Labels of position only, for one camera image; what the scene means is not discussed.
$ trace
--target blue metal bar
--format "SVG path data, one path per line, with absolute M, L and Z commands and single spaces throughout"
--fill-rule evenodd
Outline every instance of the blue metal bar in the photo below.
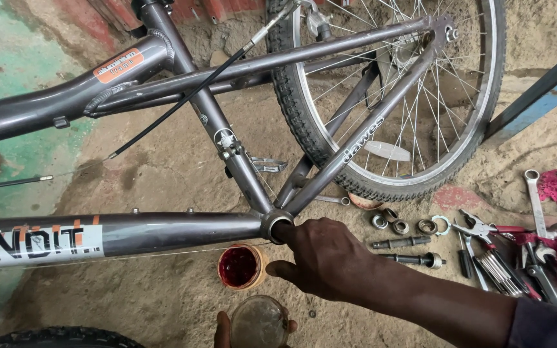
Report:
M 484 146 L 500 146 L 555 107 L 557 64 L 489 123 Z

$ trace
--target red grease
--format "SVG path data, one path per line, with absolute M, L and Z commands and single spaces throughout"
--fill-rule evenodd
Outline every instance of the red grease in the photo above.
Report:
M 257 273 L 257 260 L 246 247 L 226 250 L 219 261 L 219 275 L 223 283 L 241 287 L 250 282 Z

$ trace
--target sleeve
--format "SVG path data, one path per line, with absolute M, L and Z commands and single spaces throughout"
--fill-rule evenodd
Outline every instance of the sleeve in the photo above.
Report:
M 557 348 L 557 307 L 518 298 L 506 347 Z

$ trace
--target orange sticker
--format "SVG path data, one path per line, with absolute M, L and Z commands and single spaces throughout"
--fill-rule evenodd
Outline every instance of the orange sticker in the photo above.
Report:
M 93 75 L 102 83 L 109 83 L 117 76 L 130 71 L 143 62 L 143 54 L 136 48 L 123 52 L 119 57 L 104 63 L 93 71 Z

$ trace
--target green painted wall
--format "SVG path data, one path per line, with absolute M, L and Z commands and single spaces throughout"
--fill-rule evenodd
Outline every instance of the green painted wall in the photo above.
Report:
M 7 12 L 0 2 L 0 98 L 47 88 L 84 71 L 56 42 L 24 22 L 29 21 Z M 41 130 L 0 141 L 0 181 L 72 170 L 93 124 L 82 120 L 64 130 Z M 48 215 L 66 184 L 59 178 L 0 188 L 0 217 Z M 19 269 L 0 272 L 0 312 L 21 275 Z

